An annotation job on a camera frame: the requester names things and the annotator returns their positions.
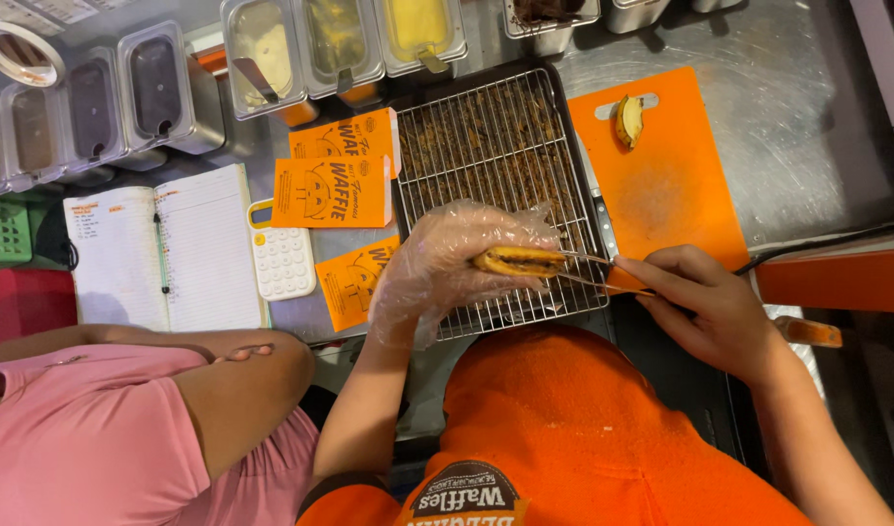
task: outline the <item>yellow calculator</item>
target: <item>yellow calculator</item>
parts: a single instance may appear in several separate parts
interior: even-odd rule
[[[306,228],[272,228],[273,199],[248,207],[259,294],[267,301],[306,296],[317,286],[310,232]]]

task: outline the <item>tongs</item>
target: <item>tongs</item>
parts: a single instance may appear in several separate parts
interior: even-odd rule
[[[558,250],[557,253],[560,254],[561,256],[582,257],[583,259],[589,259],[590,261],[595,261],[596,263],[602,263],[603,265],[607,265],[607,266],[612,265],[612,261],[606,259],[605,257],[590,256],[589,254],[581,254],[579,252],[570,252],[569,250]],[[617,292],[628,292],[631,294],[640,294],[641,296],[648,296],[649,298],[655,297],[655,294],[652,294],[651,292],[647,292],[644,290],[637,290],[634,288],[625,288],[622,286],[617,286],[615,284],[609,284],[606,282],[592,282],[589,280],[584,280],[580,276],[574,276],[572,274],[567,274],[565,272],[558,272],[557,275],[562,278],[567,278],[571,281],[581,282],[583,284],[588,284],[588,285],[595,286],[595,287],[603,287],[608,290],[615,290]]]

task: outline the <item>orange uniform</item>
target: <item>orange uniform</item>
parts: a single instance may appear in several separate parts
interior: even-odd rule
[[[395,503],[344,473],[299,525],[811,525],[798,508],[669,411],[608,341],[543,324],[469,348],[426,478]]]

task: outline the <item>red box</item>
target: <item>red box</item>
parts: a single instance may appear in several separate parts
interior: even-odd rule
[[[0,342],[76,325],[74,278],[66,270],[0,270]]]

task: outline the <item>pen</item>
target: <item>pen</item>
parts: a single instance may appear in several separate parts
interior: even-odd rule
[[[160,242],[160,215],[155,213],[155,232],[158,234],[158,258],[160,259],[160,291],[163,294],[171,292],[167,285],[167,261],[164,259],[164,246]]]

